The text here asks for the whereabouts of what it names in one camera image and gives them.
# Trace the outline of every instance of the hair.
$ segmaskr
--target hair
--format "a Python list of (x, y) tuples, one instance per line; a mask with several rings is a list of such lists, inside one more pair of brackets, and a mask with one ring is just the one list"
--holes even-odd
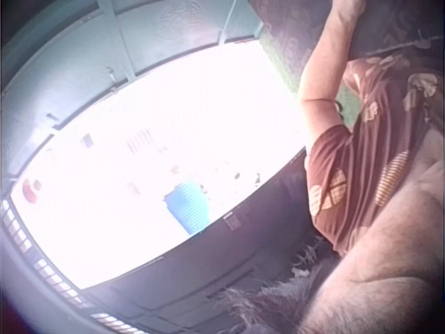
[(311, 300), (338, 263), (339, 258), (329, 257), (307, 277), (291, 278), (257, 293), (228, 289), (223, 301), (248, 328), (260, 325), (268, 328), (267, 333), (295, 334)]

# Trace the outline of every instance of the hand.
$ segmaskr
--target hand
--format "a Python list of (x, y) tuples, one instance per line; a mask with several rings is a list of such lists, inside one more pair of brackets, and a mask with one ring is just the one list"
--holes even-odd
[(346, 21), (356, 21), (365, 7), (366, 0), (332, 0), (332, 11)]

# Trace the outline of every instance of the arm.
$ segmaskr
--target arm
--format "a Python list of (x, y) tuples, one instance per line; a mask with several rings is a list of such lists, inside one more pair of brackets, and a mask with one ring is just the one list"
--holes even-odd
[(364, 4), (364, 0), (333, 1), (320, 41), (303, 71), (297, 101), (307, 130), (308, 154), (323, 132), (343, 124), (334, 101)]

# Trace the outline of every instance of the red object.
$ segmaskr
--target red object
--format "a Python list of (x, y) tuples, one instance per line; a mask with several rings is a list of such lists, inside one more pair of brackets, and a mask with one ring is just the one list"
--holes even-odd
[(28, 179), (24, 180), (23, 182), (23, 195), (25, 196), (26, 200), (32, 204), (34, 204), (35, 202), (37, 202), (37, 194), (35, 193), (33, 187), (31, 186), (31, 183), (29, 182)]

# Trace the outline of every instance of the gray panel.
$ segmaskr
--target gray panel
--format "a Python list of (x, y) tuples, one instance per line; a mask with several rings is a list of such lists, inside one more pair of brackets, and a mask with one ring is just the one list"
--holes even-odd
[(133, 68), (218, 42), (232, 0), (160, 1), (118, 15)]
[(256, 38), (261, 27), (262, 21), (248, 0), (238, 0), (227, 25), (226, 40)]
[(156, 317), (141, 317), (132, 320), (131, 323), (134, 326), (138, 328), (142, 327), (149, 332), (156, 331), (157, 333), (171, 334), (181, 331), (180, 327)]
[(124, 80), (104, 16), (99, 16), (27, 63), (3, 96), (3, 112), (37, 125), (46, 123), (48, 113), (62, 122), (111, 88), (110, 70), (116, 81)]
[(228, 313), (222, 313), (219, 317), (208, 320), (199, 326), (194, 328), (195, 331), (206, 334), (216, 334), (219, 331), (229, 331), (241, 322), (240, 319), (229, 315)]
[(128, 10), (137, 9), (141, 6), (145, 6), (149, 3), (166, 0), (111, 0), (113, 3), (113, 9), (116, 14), (126, 12)]
[(2, 88), (46, 42), (98, 7), (95, 0), (59, 0), (34, 17), (1, 50)]

